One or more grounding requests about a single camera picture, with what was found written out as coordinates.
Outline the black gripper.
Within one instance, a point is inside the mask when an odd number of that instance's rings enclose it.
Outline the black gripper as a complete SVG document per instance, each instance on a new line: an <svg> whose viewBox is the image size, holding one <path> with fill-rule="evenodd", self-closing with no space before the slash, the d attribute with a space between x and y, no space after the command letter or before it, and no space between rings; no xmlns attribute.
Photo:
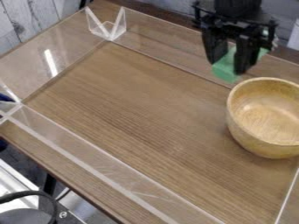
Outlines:
<svg viewBox="0 0 299 224"><path fill-rule="evenodd" d="M194 23L202 29L208 62L228 53L228 39L236 40L235 73L243 74L256 63L260 49L272 50L278 22L262 9L262 0L195 0Z"/></svg>

